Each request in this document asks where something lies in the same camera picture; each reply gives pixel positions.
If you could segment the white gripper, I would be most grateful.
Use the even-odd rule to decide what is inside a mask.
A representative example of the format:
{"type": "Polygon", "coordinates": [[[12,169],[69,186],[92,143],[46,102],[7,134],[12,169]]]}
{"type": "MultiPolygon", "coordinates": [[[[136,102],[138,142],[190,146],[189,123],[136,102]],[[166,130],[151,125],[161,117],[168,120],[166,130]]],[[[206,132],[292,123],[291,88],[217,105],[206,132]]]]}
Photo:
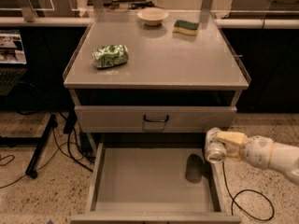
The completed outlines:
{"type": "Polygon", "coordinates": [[[248,138],[244,133],[218,132],[216,140],[225,144],[228,158],[234,161],[243,160],[253,167],[264,170],[269,168],[274,149],[274,141],[271,138],[262,136],[248,138]]]}

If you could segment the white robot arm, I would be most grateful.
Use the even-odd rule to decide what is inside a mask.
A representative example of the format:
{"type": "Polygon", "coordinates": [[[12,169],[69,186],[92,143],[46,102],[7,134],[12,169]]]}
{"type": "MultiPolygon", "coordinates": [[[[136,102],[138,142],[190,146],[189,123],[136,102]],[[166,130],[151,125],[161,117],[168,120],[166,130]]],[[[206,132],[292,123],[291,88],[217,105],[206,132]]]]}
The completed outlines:
{"type": "Polygon", "coordinates": [[[237,132],[218,132],[215,139],[224,144],[230,159],[245,161],[262,170],[274,170],[299,185],[299,147],[237,132]]]}

